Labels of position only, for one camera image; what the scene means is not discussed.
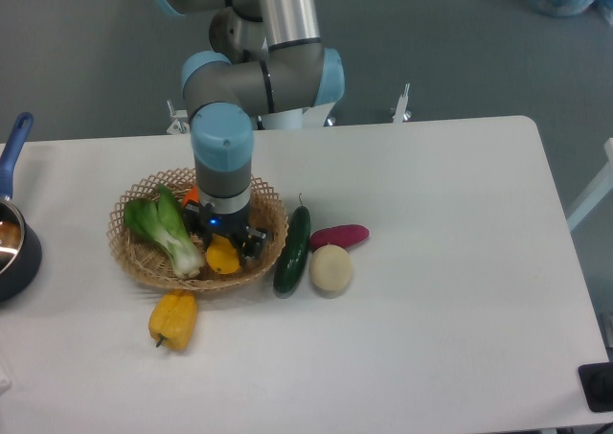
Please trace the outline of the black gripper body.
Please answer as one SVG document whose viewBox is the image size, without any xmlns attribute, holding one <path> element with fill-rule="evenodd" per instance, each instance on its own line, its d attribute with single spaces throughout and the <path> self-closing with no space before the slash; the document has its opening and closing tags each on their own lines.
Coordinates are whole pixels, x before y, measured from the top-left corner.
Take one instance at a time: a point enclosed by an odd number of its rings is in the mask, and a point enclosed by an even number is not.
<svg viewBox="0 0 613 434">
<path fill-rule="evenodd" d="M 249 225 L 248 220 L 251 205 L 247 203 L 240 210 L 231 214 L 216 213 L 211 204 L 207 204 L 206 206 L 200 204 L 200 206 L 201 211 L 207 213 L 205 221 L 209 223 L 213 235 L 220 235 L 228 239 L 236 250 L 238 250 L 239 235 L 245 230 L 245 227 Z"/>
</svg>

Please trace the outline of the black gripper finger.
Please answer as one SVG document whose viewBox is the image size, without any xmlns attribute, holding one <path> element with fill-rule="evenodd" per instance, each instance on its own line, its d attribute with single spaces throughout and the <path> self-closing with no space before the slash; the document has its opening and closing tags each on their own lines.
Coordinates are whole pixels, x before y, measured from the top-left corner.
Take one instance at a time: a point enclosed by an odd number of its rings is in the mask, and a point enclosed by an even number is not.
<svg viewBox="0 0 613 434">
<path fill-rule="evenodd" d="M 196 201 L 188 201 L 183 206 L 182 218 L 186 231 L 198 236 L 204 247 L 208 247 L 213 238 L 213 231 L 205 221 L 206 216 L 207 213 L 201 211 L 201 206 Z"/>
<path fill-rule="evenodd" d="M 263 227 L 247 225 L 238 238 L 238 260 L 241 266 L 257 260 L 270 240 L 270 232 Z"/>
</svg>

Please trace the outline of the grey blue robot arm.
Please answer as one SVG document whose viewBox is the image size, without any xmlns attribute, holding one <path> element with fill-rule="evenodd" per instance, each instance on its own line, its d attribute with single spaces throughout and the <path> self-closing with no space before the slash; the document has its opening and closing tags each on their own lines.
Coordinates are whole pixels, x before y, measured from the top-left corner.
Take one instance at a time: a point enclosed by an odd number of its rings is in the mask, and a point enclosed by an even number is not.
<svg viewBox="0 0 613 434">
<path fill-rule="evenodd" d="M 208 51 L 181 70 L 198 201 L 189 229 L 228 239 L 238 259 L 259 257 L 265 230 L 248 223 L 257 118 L 337 103 L 341 57 L 323 46 L 314 0 L 156 0 L 168 14 L 215 11 Z"/>
</svg>

